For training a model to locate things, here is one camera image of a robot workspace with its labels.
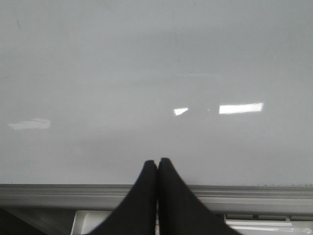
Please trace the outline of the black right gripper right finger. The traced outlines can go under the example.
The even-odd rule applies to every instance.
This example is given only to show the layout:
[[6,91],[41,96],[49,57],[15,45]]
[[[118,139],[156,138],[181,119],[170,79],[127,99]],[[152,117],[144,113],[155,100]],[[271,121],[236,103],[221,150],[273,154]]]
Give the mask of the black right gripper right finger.
[[172,162],[162,158],[157,170],[161,235],[238,235],[188,188]]

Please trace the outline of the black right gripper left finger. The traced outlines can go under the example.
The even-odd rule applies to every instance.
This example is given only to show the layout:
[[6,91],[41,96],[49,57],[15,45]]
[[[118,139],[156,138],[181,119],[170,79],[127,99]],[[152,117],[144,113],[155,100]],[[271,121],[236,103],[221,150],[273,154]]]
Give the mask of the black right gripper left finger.
[[133,187],[112,213],[90,235],[154,235],[157,216],[157,166],[144,163]]

